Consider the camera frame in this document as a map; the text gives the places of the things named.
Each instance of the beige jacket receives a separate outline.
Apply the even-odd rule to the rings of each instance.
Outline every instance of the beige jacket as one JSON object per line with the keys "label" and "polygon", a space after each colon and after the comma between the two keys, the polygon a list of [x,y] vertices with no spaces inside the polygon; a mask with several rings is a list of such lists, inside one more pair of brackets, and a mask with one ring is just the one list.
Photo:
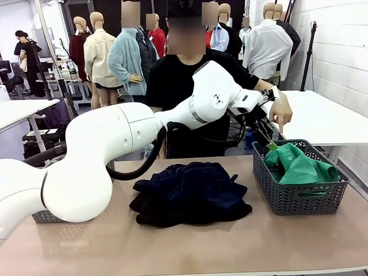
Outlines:
{"label": "beige jacket", "polygon": [[104,29],[97,29],[85,42],[85,71],[87,78],[102,86],[113,88],[122,86],[108,67],[108,55],[115,37]]}

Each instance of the white jacket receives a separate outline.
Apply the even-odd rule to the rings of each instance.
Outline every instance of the white jacket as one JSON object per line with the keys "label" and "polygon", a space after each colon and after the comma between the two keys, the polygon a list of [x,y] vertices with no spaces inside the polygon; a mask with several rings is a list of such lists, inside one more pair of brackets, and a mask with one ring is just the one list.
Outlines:
{"label": "white jacket", "polygon": [[84,44],[85,71],[88,79],[108,88],[122,86],[122,82],[108,67],[108,55],[114,42],[115,37],[104,29],[97,29]]}
{"label": "white jacket", "polygon": [[246,42],[243,66],[260,79],[269,79],[276,73],[281,62],[280,76],[284,81],[288,75],[293,41],[289,35],[271,19],[265,19],[254,27]]}

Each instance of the mannequin leg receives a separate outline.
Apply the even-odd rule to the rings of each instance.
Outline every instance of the mannequin leg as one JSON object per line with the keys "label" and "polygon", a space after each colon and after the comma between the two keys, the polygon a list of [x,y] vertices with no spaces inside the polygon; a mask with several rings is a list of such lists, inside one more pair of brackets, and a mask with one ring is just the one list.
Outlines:
{"label": "mannequin leg", "polygon": [[117,90],[109,89],[111,105],[117,105]]}
{"label": "mannequin leg", "polygon": [[99,94],[98,94],[98,90],[97,87],[94,83],[92,82],[86,82],[89,90],[92,93],[92,99],[91,99],[91,109],[97,109],[99,108]]}
{"label": "mannequin leg", "polygon": [[97,89],[101,98],[101,107],[104,108],[110,105],[109,91],[106,88]]}

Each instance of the light blue shirt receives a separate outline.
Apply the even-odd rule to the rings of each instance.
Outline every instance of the light blue shirt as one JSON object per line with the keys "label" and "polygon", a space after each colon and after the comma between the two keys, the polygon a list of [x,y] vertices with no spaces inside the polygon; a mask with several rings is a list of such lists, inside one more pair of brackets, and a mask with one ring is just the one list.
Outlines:
{"label": "light blue shirt", "polygon": [[215,49],[221,52],[225,52],[229,45],[229,34],[228,32],[221,27],[220,24],[217,24],[212,33],[211,38],[211,49]]}

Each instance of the white bag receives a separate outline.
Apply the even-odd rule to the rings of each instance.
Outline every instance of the white bag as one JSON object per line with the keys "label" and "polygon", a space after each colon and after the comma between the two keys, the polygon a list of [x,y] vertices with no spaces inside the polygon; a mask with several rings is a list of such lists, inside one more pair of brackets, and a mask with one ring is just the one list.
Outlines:
{"label": "white bag", "polygon": [[27,68],[27,58],[23,59],[23,61],[19,65],[19,67],[21,67],[21,69],[23,70],[23,72],[27,72],[28,71],[28,68]]}

